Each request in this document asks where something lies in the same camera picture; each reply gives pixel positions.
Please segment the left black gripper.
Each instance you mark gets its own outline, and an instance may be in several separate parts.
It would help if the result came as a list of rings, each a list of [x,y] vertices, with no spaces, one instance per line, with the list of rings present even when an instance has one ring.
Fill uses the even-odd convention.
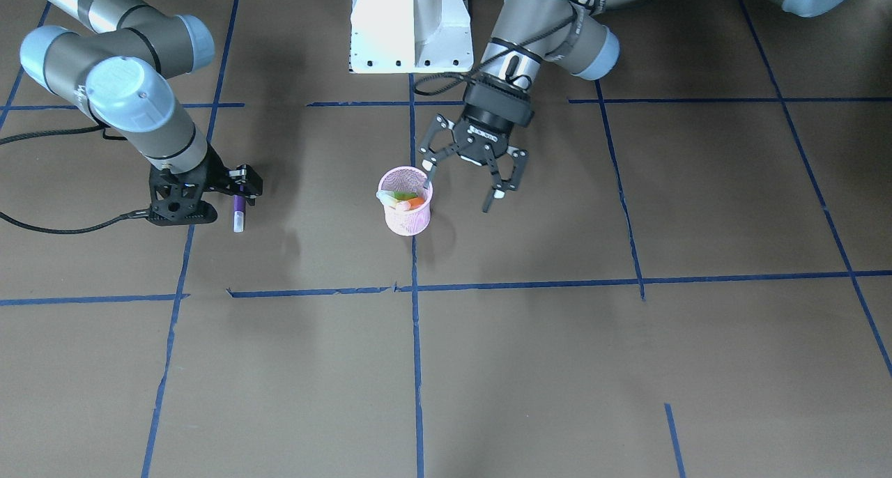
[[[488,167],[491,191],[482,203],[482,212],[488,213],[497,199],[516,192],[521,185],[529,152],[512,146],[509,138],[515,126],[526,128],[531,122],[531,97],[522,88],[493,75],[465,76],[462,82],[466,87],[459,122],[434,116],[418,148],[420,166],[426,174],[424,189],[432,188],[438,164],[453,153],[454,145],[460,157]],[[500,162],[507,160],[511,161],[511,171],[505,178]]]

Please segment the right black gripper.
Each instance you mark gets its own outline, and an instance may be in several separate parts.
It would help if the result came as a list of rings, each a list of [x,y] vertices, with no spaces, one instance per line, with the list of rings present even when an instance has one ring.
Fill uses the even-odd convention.
[[[152,185],[195,185],[205,192],[242,196],[247,205],[263,194],[263,179],[248,164],[228,168],[213,148],[208,148],[205,158],[188,172],[173,173],[173,167],[150,168],[149,190]]]

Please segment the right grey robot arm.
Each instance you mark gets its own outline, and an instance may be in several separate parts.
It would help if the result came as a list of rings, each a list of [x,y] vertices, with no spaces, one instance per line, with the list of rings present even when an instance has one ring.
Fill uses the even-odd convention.
[[[163,224],[210,223],[205,192],[254,204],[263,180],[227,168],[170,87],[210,64],[213,35],[193,15],[165,15],[143,0],[48,0],[91,30],[29,33],[20,65],[38,84],[129,141],[151,164],[148,215]]]

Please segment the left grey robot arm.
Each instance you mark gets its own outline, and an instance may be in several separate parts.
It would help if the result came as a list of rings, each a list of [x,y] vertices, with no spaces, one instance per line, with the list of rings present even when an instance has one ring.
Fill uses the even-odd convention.
[[[510,144],[513,129],[532,121],[532,85],[545,63],[587,81],[606,76],[620,58],[618,37],[600,17],[646,0],[504,0],[479,63],[467,72],[443,72],[415,82],[417,95],[439,95],[464,86],[463,109],[456,121],[439,115],[420,144],[426,189],[442,161],[461,157],[484,167],[491,188],[482,211],[521,185],[528,160]],[[426,82],[443,80],[432,91]]]

